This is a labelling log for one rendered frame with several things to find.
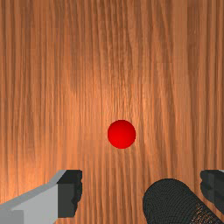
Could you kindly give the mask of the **dark mesh basket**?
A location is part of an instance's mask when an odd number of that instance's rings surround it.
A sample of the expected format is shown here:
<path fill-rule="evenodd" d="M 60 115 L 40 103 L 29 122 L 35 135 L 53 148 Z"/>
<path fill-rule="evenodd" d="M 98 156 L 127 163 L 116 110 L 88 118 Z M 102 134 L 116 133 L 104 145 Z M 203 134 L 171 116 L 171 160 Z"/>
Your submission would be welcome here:
<path fill-rule="evenodd" d="M 165 178 L 143 196 L 147 224 L 224 224 L 183 182 Z"/>

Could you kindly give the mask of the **red ball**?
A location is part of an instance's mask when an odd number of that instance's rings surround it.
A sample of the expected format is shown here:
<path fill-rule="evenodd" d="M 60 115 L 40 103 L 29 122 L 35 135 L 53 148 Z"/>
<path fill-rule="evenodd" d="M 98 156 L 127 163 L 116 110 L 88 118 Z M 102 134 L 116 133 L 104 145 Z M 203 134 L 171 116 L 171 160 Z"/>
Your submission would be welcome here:
<path fill-rule="evenodd" d="M 117 120 L 108 127 L 108 140 L 117 149 L 129 148 L 136 140 L 134 126 L 126 120 Z"/>

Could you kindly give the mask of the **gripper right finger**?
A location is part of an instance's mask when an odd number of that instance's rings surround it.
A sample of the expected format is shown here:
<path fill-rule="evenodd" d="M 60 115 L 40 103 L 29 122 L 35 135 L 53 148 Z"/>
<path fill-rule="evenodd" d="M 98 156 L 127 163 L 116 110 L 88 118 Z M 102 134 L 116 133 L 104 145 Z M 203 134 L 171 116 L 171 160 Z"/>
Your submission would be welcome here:
<path fill-rule="evenodd" d="M 203 196 L 224 214 L 224 170 L 204 170 L 200 178 Z"/>

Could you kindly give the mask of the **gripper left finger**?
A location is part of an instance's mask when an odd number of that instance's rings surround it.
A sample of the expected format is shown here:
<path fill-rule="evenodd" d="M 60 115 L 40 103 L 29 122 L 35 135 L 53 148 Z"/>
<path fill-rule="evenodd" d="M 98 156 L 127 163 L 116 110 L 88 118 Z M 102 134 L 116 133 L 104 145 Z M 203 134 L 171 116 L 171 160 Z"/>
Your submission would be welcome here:
<path fill-rule="evenodd" d="M 82 171 L 60 170 L 44 185 L 0 205 L 0 224 L 54 224 L 73 218 L 82 195 Z"/>

